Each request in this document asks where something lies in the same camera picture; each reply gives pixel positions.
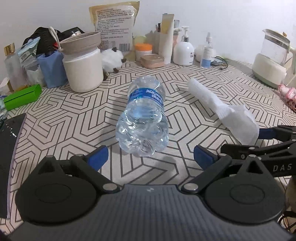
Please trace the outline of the beige gloved right hand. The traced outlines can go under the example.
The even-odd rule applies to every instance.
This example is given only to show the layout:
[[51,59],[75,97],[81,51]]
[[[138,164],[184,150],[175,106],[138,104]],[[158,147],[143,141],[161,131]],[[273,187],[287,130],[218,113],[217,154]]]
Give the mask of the beige gloved right hand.
[[290,207],[293,212],[296,212],[296,176],[291,176],[286,188],[285,198],[287,207]]

